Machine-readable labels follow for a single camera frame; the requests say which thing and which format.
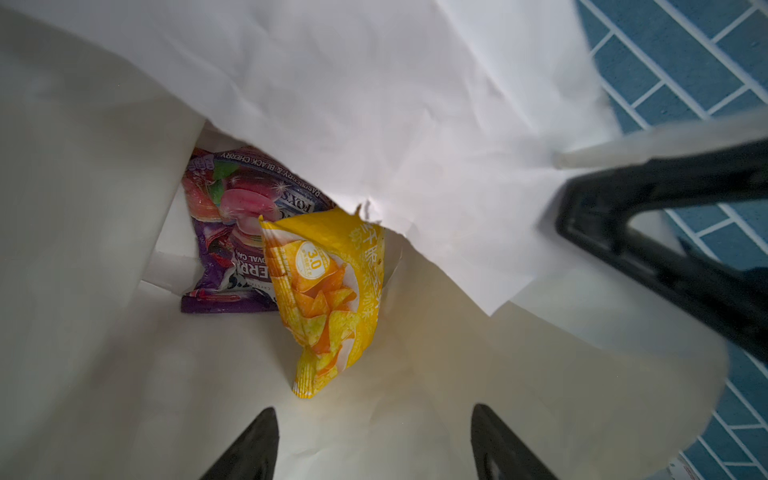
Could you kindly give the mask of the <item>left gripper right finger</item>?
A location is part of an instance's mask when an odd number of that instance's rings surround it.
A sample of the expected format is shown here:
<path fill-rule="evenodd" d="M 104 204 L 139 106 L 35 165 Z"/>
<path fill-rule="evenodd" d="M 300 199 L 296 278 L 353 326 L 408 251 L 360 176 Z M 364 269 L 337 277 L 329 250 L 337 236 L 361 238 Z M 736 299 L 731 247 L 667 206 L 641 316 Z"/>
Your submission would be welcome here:
<path fill-rule="evenodd" d="M 476 404 L 471 445 L 480 480 L 557 480 L 549 468 L 487 405 Z"/>

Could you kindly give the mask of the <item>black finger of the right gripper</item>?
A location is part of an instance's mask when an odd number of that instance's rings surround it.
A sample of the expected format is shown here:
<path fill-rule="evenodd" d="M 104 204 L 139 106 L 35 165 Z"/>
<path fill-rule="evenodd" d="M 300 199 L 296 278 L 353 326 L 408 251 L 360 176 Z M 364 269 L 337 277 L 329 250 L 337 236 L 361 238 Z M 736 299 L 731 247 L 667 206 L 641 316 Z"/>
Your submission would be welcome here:
<path fill-rule="evenodd" d="M 767 196 L 767 142 L 653 158 L 565 183 L 557 233 L 741 347 L 767 359 L 767 270 L 740 271 L 686 247 L 676 252 L 630 227 L 670 207 Z"/>

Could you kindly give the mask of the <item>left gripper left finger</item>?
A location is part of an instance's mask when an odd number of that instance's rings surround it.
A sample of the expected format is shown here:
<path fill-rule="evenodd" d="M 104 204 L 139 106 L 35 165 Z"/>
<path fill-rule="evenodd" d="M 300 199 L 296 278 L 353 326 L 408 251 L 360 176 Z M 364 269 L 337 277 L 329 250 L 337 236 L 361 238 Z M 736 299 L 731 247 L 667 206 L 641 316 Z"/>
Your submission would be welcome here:
<path fill-rule="evenodd" d="M 276 410 L 268 407 L 246 427 L 201 480 L 272 480 L 278 456 Z"/>

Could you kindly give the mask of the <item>illustrated paper gift bag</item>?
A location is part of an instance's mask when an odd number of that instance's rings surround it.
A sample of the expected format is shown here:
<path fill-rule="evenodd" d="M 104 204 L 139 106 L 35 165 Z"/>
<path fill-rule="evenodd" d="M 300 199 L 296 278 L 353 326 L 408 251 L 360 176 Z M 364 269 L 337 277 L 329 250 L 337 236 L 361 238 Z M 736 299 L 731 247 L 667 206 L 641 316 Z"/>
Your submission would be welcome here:
<path fill-rule="evenodd" d="M 473 479 L 489 405 L 563 479 L 763 479 L 749 354 L 554 230 L 566 181 L 767 132 L 623 134 L 571 1 L 5 1 L 1 475 L 196 479 L 266 408 L 280 479 Z M 382 226 L 320 395 L 274 313 L 190 315 L 181 177 L 261 148 Z"/>

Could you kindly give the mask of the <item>yellow corn chips packet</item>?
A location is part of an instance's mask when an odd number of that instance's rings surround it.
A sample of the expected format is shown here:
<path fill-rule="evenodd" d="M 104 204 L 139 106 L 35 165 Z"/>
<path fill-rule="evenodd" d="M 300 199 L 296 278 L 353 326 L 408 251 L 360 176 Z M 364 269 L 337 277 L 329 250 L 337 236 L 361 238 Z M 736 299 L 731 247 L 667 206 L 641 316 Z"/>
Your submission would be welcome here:
<path fill-rule="evenodd" d="M 385 234 L 339 208 L 259 223 L 281 321 L 302 348 L 293 392 L 309 399 L 374 339 Z"/>

